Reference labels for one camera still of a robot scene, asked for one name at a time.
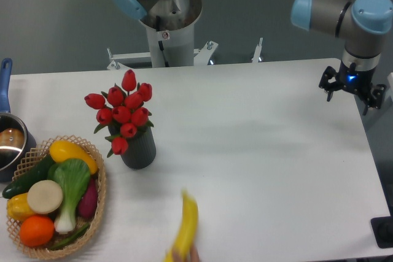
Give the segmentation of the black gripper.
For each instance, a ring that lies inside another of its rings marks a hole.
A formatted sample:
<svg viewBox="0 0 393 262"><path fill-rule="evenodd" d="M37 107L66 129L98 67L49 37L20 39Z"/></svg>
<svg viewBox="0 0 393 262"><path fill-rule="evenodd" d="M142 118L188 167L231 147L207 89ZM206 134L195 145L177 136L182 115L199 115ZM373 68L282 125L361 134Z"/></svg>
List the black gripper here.
<svg viewBox="0 0 393 262"><path fill-rule="evenodd" d="M333 93L339 90L355 94L365 105L362 115L366 115L369 109L380 109L387 89L385 84L372 84L375 68L367 71L356 70L356 63L349 66L341 61L339 71L333 67L326 67L319 82L319 88L327 94L327 102L333 97Z"/></svg>

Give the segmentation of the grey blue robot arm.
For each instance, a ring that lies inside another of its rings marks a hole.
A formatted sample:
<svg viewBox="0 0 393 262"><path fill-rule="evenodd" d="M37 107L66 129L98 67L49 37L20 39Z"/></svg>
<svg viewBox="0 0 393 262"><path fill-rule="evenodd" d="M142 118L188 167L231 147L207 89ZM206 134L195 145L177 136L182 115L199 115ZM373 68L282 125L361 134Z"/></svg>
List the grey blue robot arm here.
<svg viewBox="0 0 393 262"><path fill-rule="evenodd" d="M201 0L112 0L127 17L146 29L153 67L192 66L211 52L194 52L194 26ZM328 97L343 90L366 109L379 109L387 86L373 84L386 34L392 28L391 0L295 0L292 24L344 40L339 70L328 67L319 82Z"/></svg>

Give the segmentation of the person's hand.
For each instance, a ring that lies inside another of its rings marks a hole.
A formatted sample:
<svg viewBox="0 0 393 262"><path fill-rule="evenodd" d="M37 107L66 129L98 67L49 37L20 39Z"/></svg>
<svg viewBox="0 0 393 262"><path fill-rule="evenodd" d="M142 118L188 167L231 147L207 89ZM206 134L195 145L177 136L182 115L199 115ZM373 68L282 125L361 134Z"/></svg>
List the person's hand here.
<svg viewBox="0 0 393 262"><path fill-rule="evenodd" d="M185 257L182 257L179 253L173 250L172 258L174 262L201 262L198 250L194 245L191 246L189 254Z"/></svg>

